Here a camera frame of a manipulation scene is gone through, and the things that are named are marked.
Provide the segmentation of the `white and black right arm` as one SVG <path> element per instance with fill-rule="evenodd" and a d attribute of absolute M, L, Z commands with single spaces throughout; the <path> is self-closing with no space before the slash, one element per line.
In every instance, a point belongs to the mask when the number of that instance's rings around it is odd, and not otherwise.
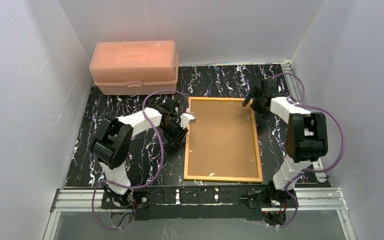
<path fill-rule="evenodd" d="M 326 116 L 322 112 L 311 112 L 282 96 L 276 79 L 268 78 L 255 86 L 242 103 L 262 117 L 276 115 L 287 125 L 286 156 L 279 170 L 262 193 L 252 197 L 265 204 L 284 204 L 292 198 L 300 175 L 313 162 L 328 152 Z"/>

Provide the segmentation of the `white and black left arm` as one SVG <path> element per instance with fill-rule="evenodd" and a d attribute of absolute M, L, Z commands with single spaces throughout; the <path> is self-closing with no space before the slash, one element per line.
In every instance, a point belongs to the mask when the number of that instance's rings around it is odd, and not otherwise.
<path fill-rule="evenodd" d="M 106 176 L 105 193 L 111 201 L 122 208 L 133 204 L 135 189 L 128 178 L 125 161 L 129 155 L 133 137 L 149 129 L 161 129 L 163 137 L 171 144 L 180 143 L 188 132 L 188 125 L 196 118 L 187 109 L 178 112 L 178 107 L 145 107 L 130 115 L 106 116 L 90 147 Z"/>

